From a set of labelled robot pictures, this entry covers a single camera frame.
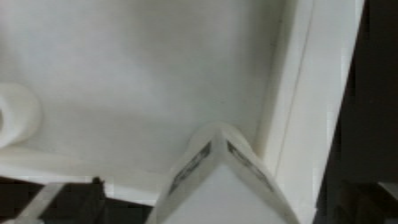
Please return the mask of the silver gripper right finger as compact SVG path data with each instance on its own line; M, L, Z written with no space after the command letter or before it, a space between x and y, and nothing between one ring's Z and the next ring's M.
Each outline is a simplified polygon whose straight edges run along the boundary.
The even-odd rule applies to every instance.
M334 224L398 224L398 183L341 183Z

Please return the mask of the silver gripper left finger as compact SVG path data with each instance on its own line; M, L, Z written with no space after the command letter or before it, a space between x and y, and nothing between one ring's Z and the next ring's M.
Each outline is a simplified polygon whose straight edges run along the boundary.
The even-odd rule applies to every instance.
M104 181L49 183L10 224L97 224L104 208Z

